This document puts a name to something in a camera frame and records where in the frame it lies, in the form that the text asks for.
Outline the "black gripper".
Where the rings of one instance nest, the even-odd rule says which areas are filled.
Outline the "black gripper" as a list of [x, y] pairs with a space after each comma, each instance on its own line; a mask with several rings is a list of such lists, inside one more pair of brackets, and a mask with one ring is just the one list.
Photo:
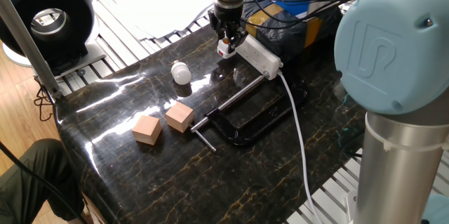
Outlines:
[[234, 28], [230, 32], [230, 52], [234, 52], [235, 49], [240, 46], [248, 36], [248, 32], [245, 29], [243, 29], [242, 27], [238, 27], [241, 25], [240, 19], [242, 16], [242, 12], [242, 5], [236, 8], [223, 8], [215, 4], [214, 9], [209, 10], [211, 29], [215, 31], [219, 39], [223, 39], [225, 37], [226, 23], [232, 23], [233, 25], [237, 26], [236, 29]]

